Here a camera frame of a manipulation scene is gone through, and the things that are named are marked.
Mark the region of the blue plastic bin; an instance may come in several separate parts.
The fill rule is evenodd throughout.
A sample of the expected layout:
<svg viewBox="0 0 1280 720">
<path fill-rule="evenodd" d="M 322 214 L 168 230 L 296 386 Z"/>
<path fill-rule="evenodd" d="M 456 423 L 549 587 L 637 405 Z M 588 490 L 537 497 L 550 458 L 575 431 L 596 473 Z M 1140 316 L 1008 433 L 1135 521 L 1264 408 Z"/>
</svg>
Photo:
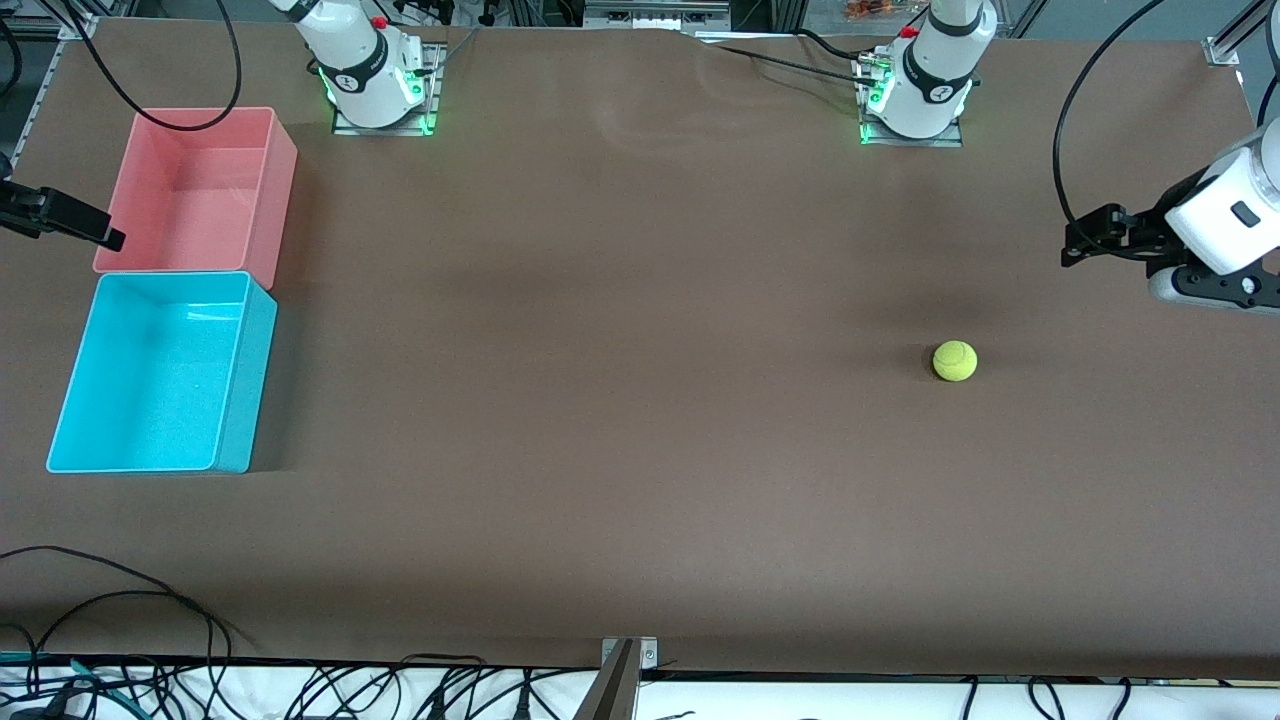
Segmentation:
<svg viewBox="0 0 1280 720">
<path fill-rule="evenodd" d="M 246 473 L 276 314 L 247 272 L 101 275 L 47 470 Z"/>
</svg>

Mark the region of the aluminium profile post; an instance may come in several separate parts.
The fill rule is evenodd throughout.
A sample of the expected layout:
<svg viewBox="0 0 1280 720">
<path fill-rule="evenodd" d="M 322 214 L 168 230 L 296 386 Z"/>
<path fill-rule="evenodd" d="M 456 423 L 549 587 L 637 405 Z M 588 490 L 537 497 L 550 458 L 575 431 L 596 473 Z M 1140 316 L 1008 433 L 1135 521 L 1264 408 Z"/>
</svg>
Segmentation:
<svg viewBox="0 0 1280 720">
<path fill-rule="evenodd" d="M 643 639 L 605 639 L 603 662 L 572 720 L 635 720 L 636 697 L 646 659 Z"/>
</svg>

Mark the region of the aluminium side rail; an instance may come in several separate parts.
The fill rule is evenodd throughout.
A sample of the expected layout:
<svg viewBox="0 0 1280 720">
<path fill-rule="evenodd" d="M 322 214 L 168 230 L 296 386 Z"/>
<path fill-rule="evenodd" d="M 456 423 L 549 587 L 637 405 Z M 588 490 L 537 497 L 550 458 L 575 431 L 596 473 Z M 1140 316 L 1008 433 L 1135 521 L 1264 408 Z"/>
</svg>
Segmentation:
<svg viewBox="0 0 1280 720">
<path fill-rule="evenodd" d="M 44 97 L 64 53 L 55 38 L 18 38 L 22 73 L 0 97 L 0 152 L 17 168 Z"/>
</svg>

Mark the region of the pink plastic bin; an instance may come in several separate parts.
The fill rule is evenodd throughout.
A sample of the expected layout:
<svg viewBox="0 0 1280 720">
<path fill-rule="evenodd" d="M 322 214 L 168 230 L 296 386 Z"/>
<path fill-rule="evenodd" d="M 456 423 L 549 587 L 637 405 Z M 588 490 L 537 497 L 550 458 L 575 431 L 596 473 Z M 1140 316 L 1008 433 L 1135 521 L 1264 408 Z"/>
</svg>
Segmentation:
<svg viewBox="0 0 1280 720">
<path fill-rule="evenodd" d="M 136 117 L 109 205 L 125 236 L 93 270 L 247 272 L 276 277 L 298 151 L 271 108 L 154 108 Z"/>
</svg>

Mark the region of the grey metal box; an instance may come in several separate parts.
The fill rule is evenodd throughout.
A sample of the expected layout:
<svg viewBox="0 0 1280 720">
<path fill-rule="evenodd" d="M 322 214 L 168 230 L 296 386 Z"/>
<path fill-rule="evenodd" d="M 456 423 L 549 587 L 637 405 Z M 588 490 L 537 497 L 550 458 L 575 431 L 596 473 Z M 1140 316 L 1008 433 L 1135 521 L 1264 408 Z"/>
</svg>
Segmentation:
<svg viewBox="0 0 1280 720">
<path fill-rule="evenodd" d="M 582 0 L 585 29 L 672 29 L 685 35 L 730 32 L 728 0 Z"/>
</svg>

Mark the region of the aluminium corner bracket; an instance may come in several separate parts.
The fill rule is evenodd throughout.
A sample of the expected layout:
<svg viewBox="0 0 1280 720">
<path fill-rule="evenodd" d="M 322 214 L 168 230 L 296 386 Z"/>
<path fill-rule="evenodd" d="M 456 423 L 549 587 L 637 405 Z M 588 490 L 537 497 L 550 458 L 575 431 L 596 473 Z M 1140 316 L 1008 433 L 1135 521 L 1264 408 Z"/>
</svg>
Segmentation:
<svg viewBox="0 0 1280 720">
<path fill-rule="evenodd" d="M 1252 36 L 1265 33 L 1274 70 L 1280 74 L 1280 0 L 1247 0 L 1245 5 L 1213 36 L 1203 41 L 1210 65 L 1238 65 L 1238 50 Z"/>
<path fill-rule="evenodd" d="M 60 40 L 91 37 L 104 9 L 99 0 L 45 0 L 47 12 L 61 26 Z"/>
</svg>

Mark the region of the yellow-green tennis ball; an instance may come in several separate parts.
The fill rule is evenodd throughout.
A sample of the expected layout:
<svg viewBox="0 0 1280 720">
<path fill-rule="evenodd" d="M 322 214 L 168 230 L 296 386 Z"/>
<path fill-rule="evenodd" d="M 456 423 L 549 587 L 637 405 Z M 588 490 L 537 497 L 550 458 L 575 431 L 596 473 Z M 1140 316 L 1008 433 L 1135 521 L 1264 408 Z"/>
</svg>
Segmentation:
<svg viewBox="0 0 1280 720">
<path fill-rule="evenodd" d="M 950 340 L 934 348 L 931 365 L 941 380 L 961 382 L 975 374 L 979 357 L 975 348 L 968 342 Z"/>
</svg>

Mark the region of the small metal bracket plate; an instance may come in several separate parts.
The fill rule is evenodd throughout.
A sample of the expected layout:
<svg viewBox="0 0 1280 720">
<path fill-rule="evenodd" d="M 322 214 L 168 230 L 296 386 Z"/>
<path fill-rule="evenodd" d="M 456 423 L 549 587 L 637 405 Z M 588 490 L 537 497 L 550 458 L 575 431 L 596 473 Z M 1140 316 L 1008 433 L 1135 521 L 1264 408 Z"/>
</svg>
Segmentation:
<svg viewBox="0 0 1280 720">
<path fill-rule="evenodd" d="M 640 657 L 640 669 L 657 669 L 660 661 L 658 639 L 655 637 L 605 637 L 602 641 L 600 666 L 603 667 L 613 650 L 623 641 L 635 641 Z"/>
</svg>

